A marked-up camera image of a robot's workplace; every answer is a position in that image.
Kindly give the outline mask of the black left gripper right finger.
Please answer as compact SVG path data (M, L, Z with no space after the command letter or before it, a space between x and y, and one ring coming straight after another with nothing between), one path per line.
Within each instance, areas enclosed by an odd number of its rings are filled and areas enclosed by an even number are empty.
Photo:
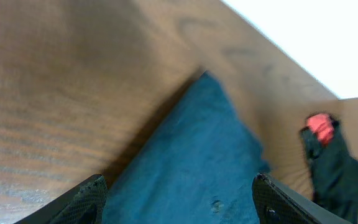
M252 192L260 224L351 224L268 174L257 174Z

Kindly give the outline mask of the dark blue shorts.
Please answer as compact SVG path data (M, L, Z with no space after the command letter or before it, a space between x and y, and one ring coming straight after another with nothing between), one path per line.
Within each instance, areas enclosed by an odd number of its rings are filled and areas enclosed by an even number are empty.
M262 146L204 73L109 190L103 223L258 223Z

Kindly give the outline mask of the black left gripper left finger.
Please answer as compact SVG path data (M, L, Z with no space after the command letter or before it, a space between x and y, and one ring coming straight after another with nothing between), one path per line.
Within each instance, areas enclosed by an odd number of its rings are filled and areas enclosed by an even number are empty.
M92 175L15 224L100 224L107 191L103 175Z

